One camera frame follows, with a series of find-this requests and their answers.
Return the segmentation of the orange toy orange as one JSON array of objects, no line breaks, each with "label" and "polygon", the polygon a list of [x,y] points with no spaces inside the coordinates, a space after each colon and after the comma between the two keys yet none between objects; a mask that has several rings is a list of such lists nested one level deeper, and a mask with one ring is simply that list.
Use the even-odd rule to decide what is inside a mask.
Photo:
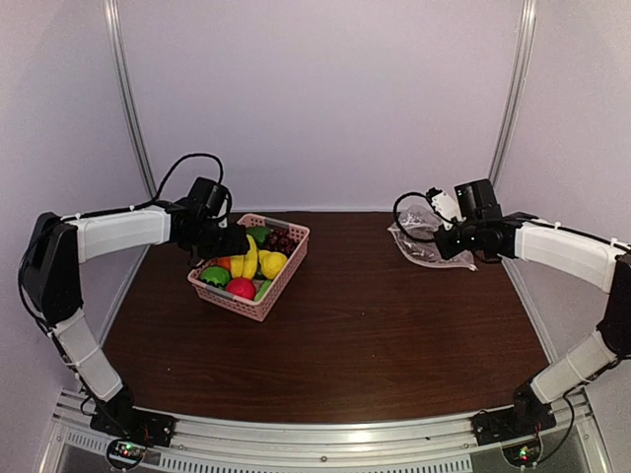
[{"label": "orange toy orange", "polygon": [[216,265],[228,271],[231,270],[231,257],[221,257],[216,259]]}]

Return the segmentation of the green toy watermelon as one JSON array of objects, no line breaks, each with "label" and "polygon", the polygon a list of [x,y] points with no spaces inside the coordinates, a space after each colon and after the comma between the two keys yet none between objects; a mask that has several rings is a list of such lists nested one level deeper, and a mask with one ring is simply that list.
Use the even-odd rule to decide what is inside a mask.
[{"label": "green toy watermelon", "polygon": [[208,286],[223,290],[232,280],[232,276],[224,267],[208,266],[200,273],[198,279]]}]

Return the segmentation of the yellow toy banana bunch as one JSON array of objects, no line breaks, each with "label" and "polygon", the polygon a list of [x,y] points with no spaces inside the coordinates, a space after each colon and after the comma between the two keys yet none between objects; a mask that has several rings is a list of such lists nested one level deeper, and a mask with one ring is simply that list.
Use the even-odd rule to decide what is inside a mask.
[{"label": "yellow toy banana bunch", "polygon": [[235,278],[245,278],[252,280],[258,268],[258,247],[255,239],[247,235],[249,248],[246,254],[234,255],[230,257],[231,276]]}]

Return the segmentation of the clear dotted zip top bag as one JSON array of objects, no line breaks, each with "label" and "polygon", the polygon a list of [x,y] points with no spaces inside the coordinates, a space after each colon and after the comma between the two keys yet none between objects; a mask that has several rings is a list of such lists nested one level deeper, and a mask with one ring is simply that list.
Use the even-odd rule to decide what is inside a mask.
[{"label": "clear dotted zip top bag", "polygon": [[388,227],[402,255],[411,263],[429,269],[467,269],[476,271],[477,266],[468,251],[444,259],[433,241],[433,232],[442,221],[427,207],[411,205],[395,213],[394,222]]}]

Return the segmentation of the red toy apple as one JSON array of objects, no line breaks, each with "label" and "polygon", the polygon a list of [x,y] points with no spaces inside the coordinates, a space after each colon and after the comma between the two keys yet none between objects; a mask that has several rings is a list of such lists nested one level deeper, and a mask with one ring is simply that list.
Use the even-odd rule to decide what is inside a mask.
[{"label": "red toy apple", "polygon": [[226,291],[245,300],[253,301],[257,288],[252,280],[247,278],[234,278],[226,286]]}]

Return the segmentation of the purple toy grapes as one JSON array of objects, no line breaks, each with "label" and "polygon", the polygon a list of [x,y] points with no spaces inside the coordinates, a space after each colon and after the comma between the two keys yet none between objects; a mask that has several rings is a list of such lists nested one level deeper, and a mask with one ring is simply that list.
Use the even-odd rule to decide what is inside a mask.
[{"label": "purple toy grapes", "polygon": [[287,229],[273,229],[263,246],[265,250],[280,252],[290,257],[298,246],[298,242],[291,238]]}]

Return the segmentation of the yellow toy lemon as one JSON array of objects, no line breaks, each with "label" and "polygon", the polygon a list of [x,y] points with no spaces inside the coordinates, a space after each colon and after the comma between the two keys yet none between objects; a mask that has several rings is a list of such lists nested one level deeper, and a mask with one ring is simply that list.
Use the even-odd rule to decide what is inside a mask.
[{"label": "yellow toy lemon", "polygon": [[260,250],[258,259],[260,272],[268,280],[274,280],[288,261],[288,257],[284,253],[269,250]]}]

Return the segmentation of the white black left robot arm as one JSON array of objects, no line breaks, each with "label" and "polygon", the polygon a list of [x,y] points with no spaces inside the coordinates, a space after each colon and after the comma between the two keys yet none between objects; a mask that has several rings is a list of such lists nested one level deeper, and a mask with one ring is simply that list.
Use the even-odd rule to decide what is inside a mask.
[{"label": "white black left robot arm", "polygon": [[125,385],[86,320],[80,267],[104,255],[167,243],[201,260],[245,254],[247,234],[228,221],[231,207],[224,185],[199,177],[176,202],[153,199],[66,217],[47,212],[35,222],[18,270],[21,298],[69,369],[106,403],[103,419],[122,438],[135,436],[142,418],[118,399]]}]

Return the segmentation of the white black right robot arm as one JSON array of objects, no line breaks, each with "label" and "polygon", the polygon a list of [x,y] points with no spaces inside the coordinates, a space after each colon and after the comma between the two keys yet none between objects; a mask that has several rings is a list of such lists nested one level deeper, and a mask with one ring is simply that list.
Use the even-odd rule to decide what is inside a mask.
[{"label": "white black right robot arm", "polygon": [[505,424],[527,434],[550,405],[630,358],[630,246],[526,212],[505,213],[481,179],[432,188],[433,241],[449,260],[464,252],[505,259],[554,359],[516,389]]}]

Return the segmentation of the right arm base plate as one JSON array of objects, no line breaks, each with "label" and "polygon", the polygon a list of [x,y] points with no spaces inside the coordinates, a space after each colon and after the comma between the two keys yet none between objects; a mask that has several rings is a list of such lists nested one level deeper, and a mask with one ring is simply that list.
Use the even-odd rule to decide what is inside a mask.
[{"label": "right arm base plate", "polygon": [[531,419],[519,417],[514,407],[479,411],[470,422],[479,446],[534,436],[557,425],[549,410]]}]

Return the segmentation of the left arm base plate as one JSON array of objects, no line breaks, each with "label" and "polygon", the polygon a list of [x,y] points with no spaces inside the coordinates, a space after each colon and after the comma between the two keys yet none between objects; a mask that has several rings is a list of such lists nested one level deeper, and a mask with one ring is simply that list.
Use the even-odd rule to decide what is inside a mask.
[{"label": "left arm base plate", "polygon": [[90,421],[92,430],[146,446],[169,447],[175,418],[137,409],[133,406],[99,405]]}]

